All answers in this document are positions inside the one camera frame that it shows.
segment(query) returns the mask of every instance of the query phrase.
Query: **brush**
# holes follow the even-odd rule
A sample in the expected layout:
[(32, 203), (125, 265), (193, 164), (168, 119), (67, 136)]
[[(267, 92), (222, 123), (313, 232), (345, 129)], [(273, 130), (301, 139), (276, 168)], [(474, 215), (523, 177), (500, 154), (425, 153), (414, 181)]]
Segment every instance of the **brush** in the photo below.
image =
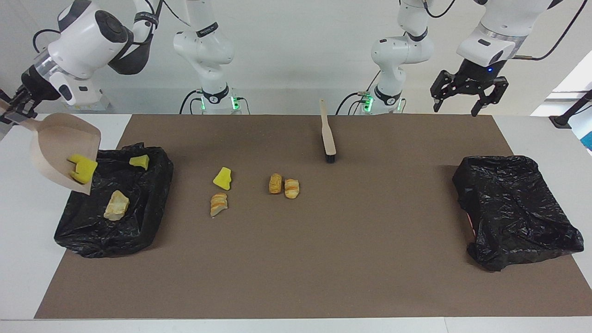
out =
[(325, 105), (325, 100), (321, 100), (320, 104), (321, 120), (323, 122), (321, 132), (323, 134), (323, 144), (325, 145), (325, 160), (327, 161), (327, 163), (335, 163), (335, 156), (337, 155), (337, 150), (335, 149), (333, 132), (331, 132), (331, 127), (329, 127), (329, 119), (327, 119), (327, 106)]

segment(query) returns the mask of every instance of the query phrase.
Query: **yellow sponge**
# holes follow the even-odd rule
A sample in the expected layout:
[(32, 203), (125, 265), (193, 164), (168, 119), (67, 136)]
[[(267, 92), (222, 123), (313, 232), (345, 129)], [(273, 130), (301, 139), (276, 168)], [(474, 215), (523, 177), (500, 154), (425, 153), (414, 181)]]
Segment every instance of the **yellow sponge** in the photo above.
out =
[(132, 157), (130, 158), (130, 164), (134, 167), (142, 167), (144, 170), (148, 171), (148, 163), (150, 162), (150, 158), (148, 155)]
[(76, 163), (76, 171), (70, 171), (70, 176), (81, 184), (88, 184), (95, 173), (97, 162), (92, 161), (80, 154), (74, 154), (68, 157), (68, 161)]
[(230, 190), (230, 182), (232, 178), (230, 177), (230, 173), (232, 171), (228, 168), (222, 168), (216, 178), (214, 178), (214, 184), (220, 186), (225, 190)]

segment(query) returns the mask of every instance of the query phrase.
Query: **white table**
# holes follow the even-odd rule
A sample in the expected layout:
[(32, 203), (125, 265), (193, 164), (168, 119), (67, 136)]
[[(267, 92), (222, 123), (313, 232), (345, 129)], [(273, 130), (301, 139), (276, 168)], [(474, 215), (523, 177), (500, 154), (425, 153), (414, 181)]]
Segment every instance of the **white table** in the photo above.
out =
[[(79, 115), (102, 132), (101, 149), (114, 149), (129, 115)], [(539, 163), (549, 188), (585, 240), (592, 239), (592, 156), (569, 130), (547, 118), (495, 117), (516, 155)], [(384, 318), (273, 320), (36, 321), (35, 312), (65, 249), (53, 234), (70, 191), (39, 175), (28, 159), (31, 133), (16, 127), (0, 141), (0, 332), (400, 332), (589, 333), (592, 317)], [(589, 284), (592, 252), (574, 256)]]

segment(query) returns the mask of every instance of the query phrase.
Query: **white wall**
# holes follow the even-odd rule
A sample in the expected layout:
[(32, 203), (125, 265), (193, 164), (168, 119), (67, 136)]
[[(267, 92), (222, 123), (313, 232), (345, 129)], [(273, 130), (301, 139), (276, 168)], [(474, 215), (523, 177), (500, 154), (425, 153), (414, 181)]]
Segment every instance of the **white wall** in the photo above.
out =
[(592, 89), (592, 52), (555, 89), (561, 91), (586, 91)]
[[(131, 0), (95, 0), (131, 27)], [(20, 73), (32, 64), (31, 36), (39, 28), (57, 27), (57, 14), (71, 0), (2, 0), (0, 10), (0, 88), (14, 90)], [(181, 0), (169, 0), (185, 15)], [(437, 2), (441, 12), (448, 1)], [(521, 54), (541, 55), (556, 41), (581, 1), (566, 0), (543, 14)], [(370, 58), (374, 40), (397, 36), (396, 0), (219, 0), (214, 10), (221, 29), (235, 42), (236, 60), (227, 66), (230, 83), (248, 97), (254, 113), (316, 113), (318, 99), (330, 108), (349, 92), (367, 87), (377, 67)], [(484, 8), (459, 0), (449, 14), (431, 20), (430, 35), (436, 54), (427, 63), (408, 65), (404, 97), (406, 112), (429, 113), (429, 95), (436, 75), (456, 72), (461, 58), (457, 45), (479, 22)], [(592, 49), (592, 8), (587, 8), (553, 56), (544, 62), (512, 61), (502, 74), (510, 89), (502, 103), (486, 113), (529, 115), (576, 64)], [(185, 26), (166, 10), (161, 16), (150, 62), (136, 76), (120, 76), (110, 68), (97, 71), (96, 83), (123, 113), (175, 113), (182, 97), (199, 86), (189, 64), (172, 49), (172, 36)], [(54, 36), (39, 39), (45, 45)], [(475, 97), (445, 101), (442, 113), (468, 113)], [(42, 104), (39, 112), (56, 111), (56, 103)]]

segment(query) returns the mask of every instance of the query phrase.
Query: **bread piece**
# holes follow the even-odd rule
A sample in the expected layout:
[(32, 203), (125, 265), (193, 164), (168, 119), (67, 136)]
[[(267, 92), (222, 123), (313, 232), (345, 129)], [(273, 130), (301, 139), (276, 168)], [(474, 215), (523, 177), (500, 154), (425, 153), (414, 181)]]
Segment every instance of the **bread piece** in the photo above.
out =
[(273, 174), (269, 179), (269, 193), (278, 194), (282, 192), (282, 175)]
[(300, 183), (295, 179), (286, 179), (285, 194), (288, 199), (296, 199), (300, 193)]
[(111, 195), (111, 200), (107, 204), (103, 217), (109, 221), (119, 221), (126, 214), (129, 205), (130, 199), (117, 190)]
[(215, 194), (210, 201), (210, 216), (214, 217), (224, 209), (228, 209), (228, 196), (226, 193)]

